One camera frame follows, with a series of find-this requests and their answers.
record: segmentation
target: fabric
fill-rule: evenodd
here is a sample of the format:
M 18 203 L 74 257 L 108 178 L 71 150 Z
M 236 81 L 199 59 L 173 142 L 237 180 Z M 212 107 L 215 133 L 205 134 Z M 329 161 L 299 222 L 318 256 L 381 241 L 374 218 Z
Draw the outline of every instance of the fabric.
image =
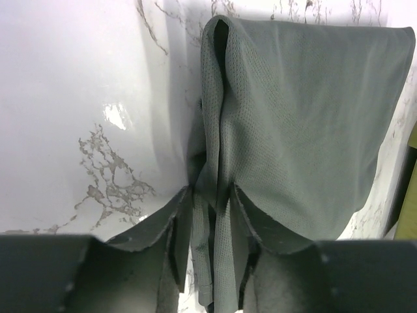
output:
M 235 281 L 231 183 L 274 220 L 312 240 L 336 239 L 364 206 L 414 45 L 411 28 L 224 16 L 208 22 L 200 116 L 189 150 L 199 209 L 217 214 L 213 260 L 207 214 L 194 219 L 202 305 L 214 294 L 216 313 L 237 309 L 237 295 L 228 289 Z

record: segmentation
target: folded cloth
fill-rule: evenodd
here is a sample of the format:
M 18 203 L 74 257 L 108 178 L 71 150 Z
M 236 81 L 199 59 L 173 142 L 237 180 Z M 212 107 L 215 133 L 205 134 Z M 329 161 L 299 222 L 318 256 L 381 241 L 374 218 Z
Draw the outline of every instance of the folded cloth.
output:
M 414 45 L 411 28 L 208 22 L 188 164 L 202 305 L 214 301 L 216 313 L 238 306 L 232 183 L 291 231 L 338 238 L 371 190 Z M 209 208 L 216 212 L 212 260 Z

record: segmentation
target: marble surface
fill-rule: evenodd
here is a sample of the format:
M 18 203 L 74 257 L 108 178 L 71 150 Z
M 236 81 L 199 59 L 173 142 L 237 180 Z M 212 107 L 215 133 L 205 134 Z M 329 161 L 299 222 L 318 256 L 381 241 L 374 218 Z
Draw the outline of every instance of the marble surface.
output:
M 187 183 L 200 34 L 214 15 L 414 26 L 413 1 L 0 0 L 0 232 L 106 240 Z M 365 207 L 342 239 L 380 238 L 417 116 L 413 61 Z M 191 262 L 179 312 L 196 302 Z

